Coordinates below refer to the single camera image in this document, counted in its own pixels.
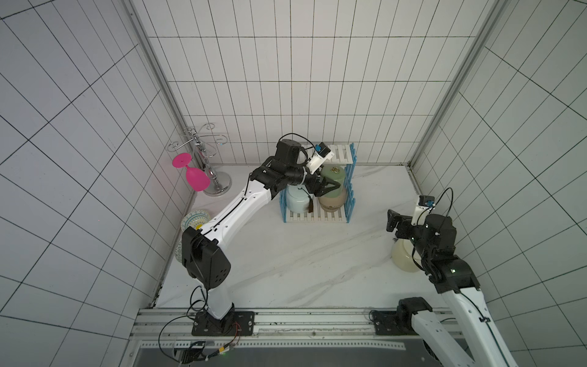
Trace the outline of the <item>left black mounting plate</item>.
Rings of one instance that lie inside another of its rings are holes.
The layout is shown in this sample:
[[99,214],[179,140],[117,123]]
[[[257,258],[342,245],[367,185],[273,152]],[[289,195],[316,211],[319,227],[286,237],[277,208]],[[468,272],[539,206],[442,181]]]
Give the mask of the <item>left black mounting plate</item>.
[[231,310],[223,319],[209,313],[197,316],[192,328],[193,336],[251,336],[255,325],[255,312]]

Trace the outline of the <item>green tea canister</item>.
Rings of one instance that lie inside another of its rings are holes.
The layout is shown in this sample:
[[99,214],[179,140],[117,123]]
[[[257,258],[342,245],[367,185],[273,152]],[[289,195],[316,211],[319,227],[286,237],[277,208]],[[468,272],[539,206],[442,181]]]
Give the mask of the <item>green tea canister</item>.
[[340,165],[324,165],[321,171],[322,176],[330,180],[334,180],[341,186],[345,183],[346,173],[345,168]]

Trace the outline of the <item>yellow blue patterned bowl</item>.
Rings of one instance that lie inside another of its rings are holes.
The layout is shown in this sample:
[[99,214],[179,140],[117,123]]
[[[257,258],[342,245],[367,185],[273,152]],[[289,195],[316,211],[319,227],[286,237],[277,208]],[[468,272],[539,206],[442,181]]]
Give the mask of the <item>yellow blue patterned bowl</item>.
[[174,249],[174,257],[175,259],[181,264],[182,263],[182,235],[183,232],[192,227],[194,229],[199,229],[202,225],[208,223],[212,220],[211,214],[204,209],[196,209],[189,212],[181,221],[180,224],[180,233],[177,240],[177,244]]

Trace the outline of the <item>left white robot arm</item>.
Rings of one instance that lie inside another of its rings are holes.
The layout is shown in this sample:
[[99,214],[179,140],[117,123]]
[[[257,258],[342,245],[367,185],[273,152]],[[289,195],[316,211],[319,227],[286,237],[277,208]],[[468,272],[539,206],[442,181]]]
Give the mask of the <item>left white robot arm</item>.
[[323,142],[309,155],[301,143],[281,138],[275,154],[249,174],[244,189],[220,214],[199,229],[188,227],[183,231],[181,264],[206,290],[204,309],[209,319],[219,325],[232,323],[234,304],[223,285],[231,270],[226,255],[229,243],[261,208],[289,186],[301,184],[315,197],[339,188],[338,182],[320,172],[332,158],[334,152]]

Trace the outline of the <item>light blue tea canister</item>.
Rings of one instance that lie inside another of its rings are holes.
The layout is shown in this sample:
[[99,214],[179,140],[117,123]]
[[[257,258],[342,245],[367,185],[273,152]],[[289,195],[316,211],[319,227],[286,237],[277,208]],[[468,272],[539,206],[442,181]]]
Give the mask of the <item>light blue tea canister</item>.
[[303,185],[290,185],[286,191],[286,204],[293,213],[305,214],[313,212],[313,196]]

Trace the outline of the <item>chrome glass holder stand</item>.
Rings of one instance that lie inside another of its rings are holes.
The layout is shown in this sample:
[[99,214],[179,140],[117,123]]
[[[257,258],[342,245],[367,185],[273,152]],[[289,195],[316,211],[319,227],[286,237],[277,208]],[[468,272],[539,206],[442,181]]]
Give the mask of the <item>chrome glass holder stand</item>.
[[189,148],[192,151],[192,161],[189,166],[200,168],[209,177],[211,180],[209,187],[201,192],[210,197],[222,196],[232,186],[231,177],[218,171],[212,165],[212,159],[220,156],[219,147],[229,142],[225,134],[214,132],[215,127],[214,123],[207,122],[200,129],[185,128],[181,136],[186,140],[171,141],[166,147],[169,152],[178,152],[183,148]]

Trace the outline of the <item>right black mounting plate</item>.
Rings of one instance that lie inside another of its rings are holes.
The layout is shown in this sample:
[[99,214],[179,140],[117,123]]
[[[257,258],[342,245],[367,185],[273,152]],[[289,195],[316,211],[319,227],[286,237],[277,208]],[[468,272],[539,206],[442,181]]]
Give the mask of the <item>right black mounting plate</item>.
[[411,321],[418,313],[422,310],[371,310],[368,318],[377,336],[416,336]]

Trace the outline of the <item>blue white wooden shelf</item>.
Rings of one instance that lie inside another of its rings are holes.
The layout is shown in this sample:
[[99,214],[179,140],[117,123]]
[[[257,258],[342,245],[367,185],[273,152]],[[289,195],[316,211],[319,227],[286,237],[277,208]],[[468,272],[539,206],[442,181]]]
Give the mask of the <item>blue white wooden shelf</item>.
[[280,194],[282,220],[285,223],[348,223],[353,215],[356,199],[353,174],[357,163],[356,148],[349,145],[331,145],[334,157],[321,169],[339,187],[332,193],[316,197],[305,185],[287,188]]

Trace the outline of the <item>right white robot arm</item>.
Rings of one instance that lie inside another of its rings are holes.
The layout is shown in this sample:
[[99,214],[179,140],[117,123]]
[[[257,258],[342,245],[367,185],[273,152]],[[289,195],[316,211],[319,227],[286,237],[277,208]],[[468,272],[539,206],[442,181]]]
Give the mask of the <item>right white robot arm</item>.
[[462,348],[423,298],[399,302],[396,324],[419,336],[443,366],[515,366],[517,363],[490,315],[481,286],[469,264],[455,254],[452,219],[427,214],[423,220],[388,211],[387,231],[411,243],[421,270],[449,306],[467,347]]

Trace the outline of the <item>cream tea canister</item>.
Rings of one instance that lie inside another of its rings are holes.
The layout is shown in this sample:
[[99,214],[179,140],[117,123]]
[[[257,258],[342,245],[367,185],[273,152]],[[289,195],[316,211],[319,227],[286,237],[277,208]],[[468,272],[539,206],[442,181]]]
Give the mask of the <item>cream tea canister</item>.
[[393,263],[404,272],[420,271],[421,258],[407,239],[397,239],[391,249]]

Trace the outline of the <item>pink plastic wine glass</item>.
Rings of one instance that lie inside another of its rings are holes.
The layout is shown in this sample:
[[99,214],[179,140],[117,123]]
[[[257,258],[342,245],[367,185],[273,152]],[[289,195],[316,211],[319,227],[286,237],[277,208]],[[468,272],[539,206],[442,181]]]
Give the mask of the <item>pink plastic wine glass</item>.
[[192,161],[192,155],[188,153],[182,153],[177,155],[172,160],[172,165],[175,168],[185,168],[186,181],[191,188],[196,192],[205,191],[211,183],[211,180],[204,171],[200,168],[190,167],[189,164]]

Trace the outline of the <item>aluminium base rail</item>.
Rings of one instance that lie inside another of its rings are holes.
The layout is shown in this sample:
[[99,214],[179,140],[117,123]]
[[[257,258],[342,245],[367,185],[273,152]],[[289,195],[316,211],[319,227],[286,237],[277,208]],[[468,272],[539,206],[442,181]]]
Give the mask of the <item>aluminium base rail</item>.
[[373,348],[405,351],[418,335],[378,335],[375,315],[365,308],[257,308],[227,333],[192,334],[194,321],[182,308],[140,310],[130,340],[141,347],[186,349],[194,342],[218,348],[233,342],[238,349],[278,347]]

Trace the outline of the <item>brown tea canister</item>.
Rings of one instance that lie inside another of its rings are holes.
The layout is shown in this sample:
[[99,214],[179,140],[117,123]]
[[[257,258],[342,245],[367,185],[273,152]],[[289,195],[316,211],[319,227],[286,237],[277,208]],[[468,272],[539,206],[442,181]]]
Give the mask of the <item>brown tea canister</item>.
[[326,212],[333,213],[344,206],[346,199],[347,190],[343,187],[338,197],[320,197],[319,204]]

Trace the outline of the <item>black mounting plate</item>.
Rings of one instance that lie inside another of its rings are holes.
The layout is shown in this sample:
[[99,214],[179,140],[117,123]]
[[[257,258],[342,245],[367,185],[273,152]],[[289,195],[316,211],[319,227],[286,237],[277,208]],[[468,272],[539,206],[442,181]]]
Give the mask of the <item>black mounting plate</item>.
[[418,313],[422,310],[371,310],[368,318],[377,336],[416,336],[411,321]]
[[231,310],[223,319],[209,313],[197,316],[192,328],[193,336],[251,336],[255,325],[255,312]]

